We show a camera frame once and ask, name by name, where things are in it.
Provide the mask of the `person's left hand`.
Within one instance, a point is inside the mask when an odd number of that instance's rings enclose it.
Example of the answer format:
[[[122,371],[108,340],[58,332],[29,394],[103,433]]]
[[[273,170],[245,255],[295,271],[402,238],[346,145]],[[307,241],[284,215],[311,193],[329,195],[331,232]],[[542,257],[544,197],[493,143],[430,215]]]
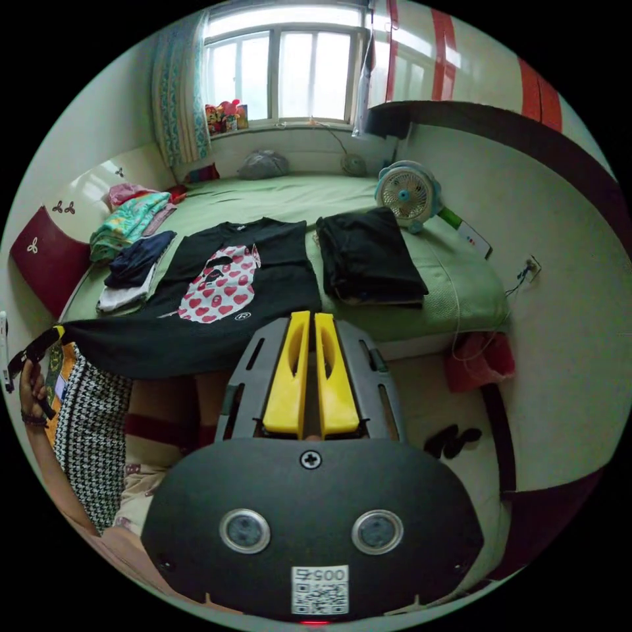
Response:
[[[45,380],[39,363],[27,359],[20,375],[20,412],[29,429],[46,429],[43,405],[47,403]]]

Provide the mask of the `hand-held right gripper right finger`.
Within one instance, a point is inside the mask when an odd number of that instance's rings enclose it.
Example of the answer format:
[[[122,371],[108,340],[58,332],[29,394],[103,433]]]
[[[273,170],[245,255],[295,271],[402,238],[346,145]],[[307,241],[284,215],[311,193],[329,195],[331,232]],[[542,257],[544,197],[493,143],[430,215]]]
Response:
[[[356,433],[359,415],[334,317],[316,313],[314,327],[321,436]]]

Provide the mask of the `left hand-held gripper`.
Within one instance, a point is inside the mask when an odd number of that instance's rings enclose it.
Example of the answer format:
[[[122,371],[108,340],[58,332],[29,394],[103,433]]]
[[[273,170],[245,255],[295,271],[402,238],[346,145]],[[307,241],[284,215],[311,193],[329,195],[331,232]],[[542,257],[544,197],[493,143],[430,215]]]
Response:
[[[27,359],[32,360],[34,363],[39,363],[46,351],[51,347],[54,343],[58,342],[65,335],[65,328],[63,325],[54,325],[48,331],[41,334],[37,339],[31,342],[24,350],[19,352],[7,365],[7,392],[11,393],[14,391],[13,381],[15,377],[19,377],[22,372],[22,368]],[[47,420],[54,419],[55,412],[50,407],[48,402],[43,405],[43,410]]]

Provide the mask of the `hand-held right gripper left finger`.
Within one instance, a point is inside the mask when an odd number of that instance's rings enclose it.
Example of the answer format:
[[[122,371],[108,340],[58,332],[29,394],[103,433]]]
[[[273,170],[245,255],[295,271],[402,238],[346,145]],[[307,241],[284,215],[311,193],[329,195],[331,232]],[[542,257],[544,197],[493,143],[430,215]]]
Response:
[[[293,312],[286,325],[262,420],[271,435],[303,438],[310,320]]]

